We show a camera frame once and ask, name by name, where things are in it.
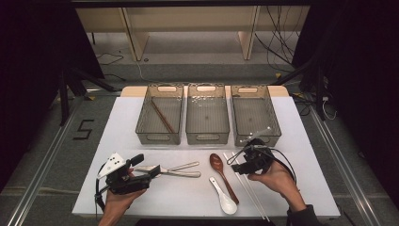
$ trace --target wooden stick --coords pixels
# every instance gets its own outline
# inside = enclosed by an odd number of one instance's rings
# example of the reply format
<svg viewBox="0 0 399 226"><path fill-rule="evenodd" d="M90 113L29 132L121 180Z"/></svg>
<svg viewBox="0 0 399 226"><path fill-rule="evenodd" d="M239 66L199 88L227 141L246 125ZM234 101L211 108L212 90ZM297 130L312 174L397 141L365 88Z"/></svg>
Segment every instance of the wooden stick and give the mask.
<svg viewBox="0 0 399 226"><path fill-rule="evenodd" d="M166 128L168 129L168 131L171 134L176 134L173 130L173 127L169 124L169 122L167 121L167 119L165 118L165 116L162 114L162 112L159 110L158 106L156 106L155 102L151 99L151 104L153 106L153 109L155 109L156 113L158 114L159 118L161 119L161 121L164 123L164 125L166 126Z"/></svg>

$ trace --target black mount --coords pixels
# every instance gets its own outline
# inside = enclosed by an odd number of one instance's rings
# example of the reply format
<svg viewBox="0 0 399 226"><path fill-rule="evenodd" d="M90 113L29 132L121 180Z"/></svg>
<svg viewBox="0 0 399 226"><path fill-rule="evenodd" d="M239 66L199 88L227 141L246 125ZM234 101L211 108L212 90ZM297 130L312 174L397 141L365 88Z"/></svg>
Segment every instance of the black mount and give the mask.
<svg viewBox="0 0 399 226"><path fill-rule="evenodd" d="M82 79L86 79L89 82L107 90L110 92L121 91L121 89L115 89L109 86L100 79L86 73L78 68L66 68L59 76L59 96L61 99L61 126L64 125L65 121L70 116L70 107L68 104L68 91L67 86L71 89L75 96L84 96L87 93L87 89L82 84Z"/></svg>

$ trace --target aluminum rail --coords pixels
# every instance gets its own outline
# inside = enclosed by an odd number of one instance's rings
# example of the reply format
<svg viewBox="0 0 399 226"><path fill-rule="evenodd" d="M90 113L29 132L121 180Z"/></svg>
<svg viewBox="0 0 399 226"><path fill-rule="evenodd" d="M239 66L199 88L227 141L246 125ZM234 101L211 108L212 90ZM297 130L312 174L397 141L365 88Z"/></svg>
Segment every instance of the aluminum rail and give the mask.
<svg viewBox="0 0 399 226"><path fill-rule="evenodd" d="M21 197L10 219L8 220L8 226L22 225L24 223L30 207L32 206L33 201L36 199L40 187L43 184L49 169L53 165L59 148L61 147L62 142L64 141L65 136L71 127L75 113L79 106L83 103L83 97L75 98L74 102L76 103L74 103L74 105L72 106L71 116L65 122L65 124L58 129L56 137L53 139L50 148L48 149L46 155L43 157L43 160L41 161L40 166L35 173L35 176L33 176L31 183L27 187L25 193Z"/></svg>
<svg viewBox="0 0 399 226"><path fill-rule="evenodd" d="M313 117L313 120L316 123L317 128L319 129L320 134L322 135L323 140L325 141L328 150L343 177L343 180L352 196L352 199L355 202L355 205L358 207L365 224L368 226L382 225L375 213L373 206L367 199L363 189L356 180L354 173L346 162L340 147L334 139L334 136L329 131L326 122L320 120L313 107L311 107L311 116Z"/></svg>

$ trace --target human hand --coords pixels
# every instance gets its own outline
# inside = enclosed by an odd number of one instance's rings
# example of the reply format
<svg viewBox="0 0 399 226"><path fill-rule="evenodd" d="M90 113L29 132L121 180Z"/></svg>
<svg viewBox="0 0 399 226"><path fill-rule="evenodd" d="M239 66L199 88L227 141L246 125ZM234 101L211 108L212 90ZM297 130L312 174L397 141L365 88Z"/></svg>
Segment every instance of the human hand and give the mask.
<svg viewBox="0 0 399 226"><path fill-rule="evenodd" d="M248 175L248 179L259 181L271 190L278 192L288 202L293 212L306 208L290 173L277 161L273 161L268 171L264 170L261 174L251 173Z"/></svg>
<svg viewBox="0 0 399 226"><path fill-rule="evenodd" d="M133 169L128 170L130 177L134 177L132 172ZM132 202L144 194L146 190L142 189L125 195L116 195L112 191L107 190L104 214L99 225L116 225Z"/></svg>

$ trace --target translucent storage container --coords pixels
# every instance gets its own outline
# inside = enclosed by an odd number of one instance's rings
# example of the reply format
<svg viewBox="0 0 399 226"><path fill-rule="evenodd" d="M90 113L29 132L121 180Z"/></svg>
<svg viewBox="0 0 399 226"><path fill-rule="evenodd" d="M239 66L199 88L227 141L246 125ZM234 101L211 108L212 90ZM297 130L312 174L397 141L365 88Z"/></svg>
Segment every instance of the translucent storage container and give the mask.
<svg viewBox="0 0 399 226"><path fill-rule="evenodd" d="M149 84L136 133L141 144L180 144L183 84Z"/></svg>
<svg viewBox="0 0 399 226"><path fill-rule="evenodd" d="M245 146L252 135L274 147L281 136L267 86L231 86L234 145Z"/></svg>
<svg viewBox="0 0 399 226"><path fill-rule="evenodd" d="M188 85L185 132L188 144L226 144L229 113L223 84Z"/></svg>

